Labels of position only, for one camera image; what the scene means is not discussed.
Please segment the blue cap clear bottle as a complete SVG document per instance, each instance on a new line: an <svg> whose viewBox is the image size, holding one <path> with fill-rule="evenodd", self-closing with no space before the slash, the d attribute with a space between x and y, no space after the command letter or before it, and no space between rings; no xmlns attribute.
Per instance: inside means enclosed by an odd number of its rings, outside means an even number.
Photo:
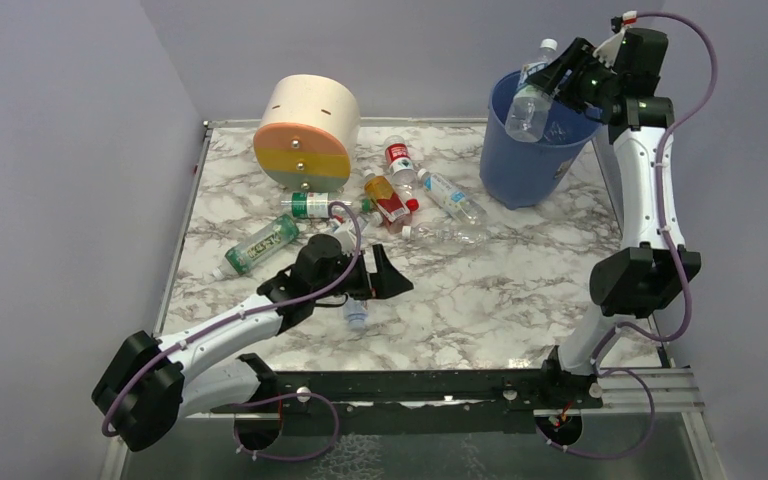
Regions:
<svg viewBox="0 0 768 480"><path fill-rule="evenodd" d="M343 317L350 330L363 331L368 319L368 302L348 298L342 307Z"/></svg>

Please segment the white green label bottle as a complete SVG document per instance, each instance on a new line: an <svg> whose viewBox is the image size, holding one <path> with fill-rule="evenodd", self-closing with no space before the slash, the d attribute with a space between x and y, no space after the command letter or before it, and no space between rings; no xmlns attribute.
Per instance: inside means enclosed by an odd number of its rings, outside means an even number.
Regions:
<svg viewBox="0 0 768 480"><path fill-rule="evenodd" d="M554 59L557 47L554 39L542 40L537 57L525 63L520 70L505 121L507 134L516 141L536 143L543 137L552 100L526 80Z"/></svg>

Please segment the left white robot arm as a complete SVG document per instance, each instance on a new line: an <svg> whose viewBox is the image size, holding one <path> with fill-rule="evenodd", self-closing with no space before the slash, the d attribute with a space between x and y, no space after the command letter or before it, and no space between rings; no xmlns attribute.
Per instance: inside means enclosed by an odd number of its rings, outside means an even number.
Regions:
<svg viewBox="0 0 768 480"><path fill-rule="evenodd" d="M138 452L180 418L276 393L275 373L243 348L294 328L322 298L384 300L413 290L382 245L372 254L376 269L369 272L362 250L348 254L336 238L316 234L293 264L225 313L177 334L128 336L91 393L103 435Z"/></svg>

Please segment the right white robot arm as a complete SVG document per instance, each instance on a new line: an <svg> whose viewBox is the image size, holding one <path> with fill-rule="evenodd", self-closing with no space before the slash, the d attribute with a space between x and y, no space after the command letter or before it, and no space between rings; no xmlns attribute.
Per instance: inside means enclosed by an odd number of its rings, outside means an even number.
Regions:
<svg viewBox="0 0 768 480"><path fill-rule="evenodd" d="M619 251L597 263L582 323L544 361L551 392L587 389L624 328L686 294L701 256L686 247L672 196L671 148L678 125L656 88L667 36L625 24L598 46L577 38L527 86L577 112L599 112L618 161L622 193Z"/></svg>

